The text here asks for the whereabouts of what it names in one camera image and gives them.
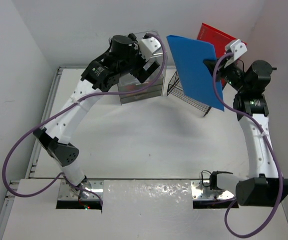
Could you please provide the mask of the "clear plastic drawer unit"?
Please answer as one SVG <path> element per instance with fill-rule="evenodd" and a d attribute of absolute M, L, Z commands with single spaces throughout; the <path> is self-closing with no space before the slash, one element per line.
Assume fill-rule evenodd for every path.
<path fill-rule="evenodd" d="M 162 48 L 159 47 L 143 67 L 144 70 L 147 71 L 153 63 L 159 64 L 158 68 L 154 70 L 145 82 L 141 83 L 133 75 L 127 74 L 122 76 L 119 83 L 114 85 L 109 91 L 128 93 L 116 95 L 121 105 L 162 96 L 166 76 L 166 65 L 162 65 L 162 62 L 163 51 Z"/>

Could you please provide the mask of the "blue folder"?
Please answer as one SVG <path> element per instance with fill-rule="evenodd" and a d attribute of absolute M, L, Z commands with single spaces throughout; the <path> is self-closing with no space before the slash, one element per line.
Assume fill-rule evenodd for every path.
<path fill-rule="evenodd" d="M 167 42 L 186 96 L 224 111 L 213 90 L 212 73 L 204 60 L 216 61 L 214 46 L 205 41 L 177 35 L 167 36 Z"/>

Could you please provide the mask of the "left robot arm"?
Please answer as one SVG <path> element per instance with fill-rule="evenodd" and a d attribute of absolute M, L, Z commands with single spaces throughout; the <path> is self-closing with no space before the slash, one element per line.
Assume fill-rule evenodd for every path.
<path fill-rule="evenodd" d="M 78 81 L 73 93 L 59 113 L 49 118 L 43 126 L 33 131 L 51 158 L 59 165 L 66 180 L 74 187 L 86 181 L 77 157 L 79 149 L 71 137 L 90 109 L 104 96 L 113 94 L 110 89 L 125 75 L 132 75 L 144 83 L 156 70 L 164 65 L 157 61 L 145 68 L 153 55 L 164 46 L 152 33 L 142 39 L 135 34 L 115 35 L 109 41 L 109 48 L 92 60 Z"/>

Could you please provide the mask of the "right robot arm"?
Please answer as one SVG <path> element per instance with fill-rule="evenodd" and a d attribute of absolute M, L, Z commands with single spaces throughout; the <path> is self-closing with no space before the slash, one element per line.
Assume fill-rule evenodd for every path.
<path fill-rule="evenodd" d="M 244 133 L 249 175 L 246 179 L 228 171 L 214 171 L 209 178 L 211 190 L 230 191 L 241 206 L 273 207 L 288 195 L 288 178 L 279 181 L 269 136 L 269 110 L 263 92 L 275 71 L 264 60 L 254 61 L 247 71 L 235 64 L 220 67 L 218 77 L 236 91 L 233 109 Z"/>

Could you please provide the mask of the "red folder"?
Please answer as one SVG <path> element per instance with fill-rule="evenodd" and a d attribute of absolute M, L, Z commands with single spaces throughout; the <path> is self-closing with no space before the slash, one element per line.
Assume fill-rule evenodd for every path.
<path fill-rule="evenodd" d="M 225 55 L 225 46 L 230 43 L 232 40 L 236 40 L 237 38 L 230 36 L 229 34 L 220 31 L 206 23 L 202 23 L 202 26 L 200 28 L 200 31 L 198 33 L 198 37 L 197 40 L 199 41 L 203 41 L 203 42 L 207 42 L 210 43 L 211 45 L 213 45 L 214 50 L 215 50 L 215 60 L 218 60 L 220 57 L 222 57 L 223 55 Z M 226 57 L 222 63 L 219 64 L 219 68 L 220 66 L 225 65 L 225 63 L 227 62 L 228 57 Z M 234 64 L 237 65 L 237 62 L 241 60 L 241 57 L 234 62 Z"/>

